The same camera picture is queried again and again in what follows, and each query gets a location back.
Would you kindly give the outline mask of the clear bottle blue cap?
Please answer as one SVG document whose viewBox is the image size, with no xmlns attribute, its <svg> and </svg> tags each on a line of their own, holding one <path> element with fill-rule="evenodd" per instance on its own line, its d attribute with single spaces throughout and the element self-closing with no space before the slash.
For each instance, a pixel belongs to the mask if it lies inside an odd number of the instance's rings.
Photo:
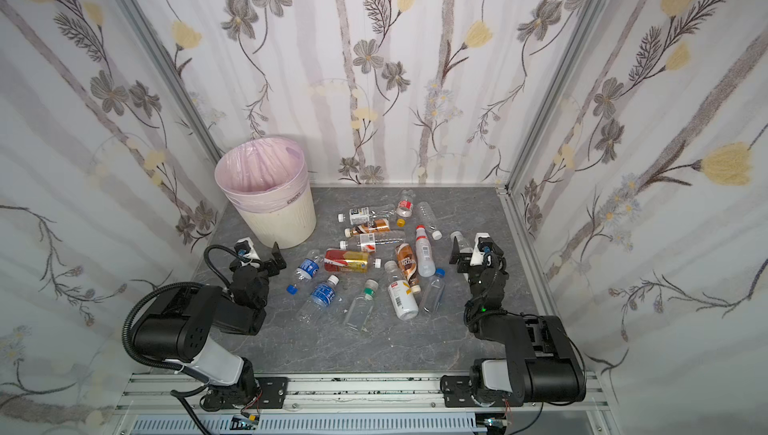
<svg viewBox="0 0 768 435">
<path fill-rule="evenodd" d="M 429 279 L 429 284 L 424 290 L 421 300 L 421 311 L 427 314 L 436 312 L 440 306 L 445 291 L 445 271 L 437 268 L 435 274 Z"/>
</svg>

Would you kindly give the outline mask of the brown Nescafe bottle front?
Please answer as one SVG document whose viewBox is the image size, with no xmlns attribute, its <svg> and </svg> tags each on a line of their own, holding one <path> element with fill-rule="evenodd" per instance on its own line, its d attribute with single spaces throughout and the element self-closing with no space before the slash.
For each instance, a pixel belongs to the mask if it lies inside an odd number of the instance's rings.
<svg viewBox="0 0 768 435">
<path fill-rule="evenodd" d="M 401 243 L 395 249 L 397 265 L 407 281 L 411 291 L 417 295 L 421 292 L 417 274 L 417 260 L 414 251 L 408 243 Z"/>
</svg>

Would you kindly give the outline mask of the yellow red tea bottle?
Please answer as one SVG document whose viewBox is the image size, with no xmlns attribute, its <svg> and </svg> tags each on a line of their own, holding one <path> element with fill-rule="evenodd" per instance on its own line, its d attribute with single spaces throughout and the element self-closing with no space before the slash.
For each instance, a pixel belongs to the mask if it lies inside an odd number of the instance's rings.
<svg viewBox="0 0 768 435">
<path fill-rule="evenodd" d="M 382 261 L 368 252 L 328 249 L 324 256 L 324 268 L 330 273 L 367 273 L 381 267 Z"/>
</svg>

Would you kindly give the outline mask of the clear bottle green cap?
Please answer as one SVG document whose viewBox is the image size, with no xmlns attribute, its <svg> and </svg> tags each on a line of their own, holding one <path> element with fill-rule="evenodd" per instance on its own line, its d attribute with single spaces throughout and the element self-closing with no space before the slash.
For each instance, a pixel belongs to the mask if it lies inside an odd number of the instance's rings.
<svg viewBox="0 0 768 435">
<path fill-rule="evenodd" d="M 378 287 L 378 283 L 372 279 L 365 282 L 362 294 L 353 300 L 347 312 L 344 320 L 345 328 L 354 331 L 364 330 L 374 307 Z"/>
</svg>

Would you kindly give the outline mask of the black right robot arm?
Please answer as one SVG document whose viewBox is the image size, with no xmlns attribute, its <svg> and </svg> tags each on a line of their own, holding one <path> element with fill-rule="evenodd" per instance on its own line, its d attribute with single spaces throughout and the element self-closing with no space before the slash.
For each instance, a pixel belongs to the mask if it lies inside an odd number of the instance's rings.
<svg viewBox="0 0 768 435">
<path fill-rule="evenodd" d="M 514 313 L 502 307 L 509 278 L 503 250 L 487 234 L 473 248 L 453 237 L 449 263 L 468 282 L 464 325 L 477 339 L 504 347 L 501 359 L 480 358 L 469 375 L 444 376 L 448 407 L 521 407 L 527 402 L 567 406 L 586 397 L 583 359 L 557 316 Z"/>
</svg>

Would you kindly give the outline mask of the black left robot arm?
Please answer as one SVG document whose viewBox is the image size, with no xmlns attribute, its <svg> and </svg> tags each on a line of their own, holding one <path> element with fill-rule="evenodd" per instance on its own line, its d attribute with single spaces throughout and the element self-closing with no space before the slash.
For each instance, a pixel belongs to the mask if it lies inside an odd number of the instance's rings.
<svg viewBox="0 0 768 435">
<path fill-rule="evenodd" d="M 278 243 L 270 257 L 259 257 L 249 238 L 234 247 L 212 244 L 203 262 L 218 285 L 177 282 L 161 286 L 140 299 L 123 324 L 121 340 L 134 361 L 185 374 L 201 387 L 173 395 L 185 401 L 202 395 L 209 412 L 253 407 L 264 394 L 253 364 L 210 335 L 212 329 L 231 335 L 255 336 L 266 319 L 270 279 L 287 267 Z"/>
</svg>

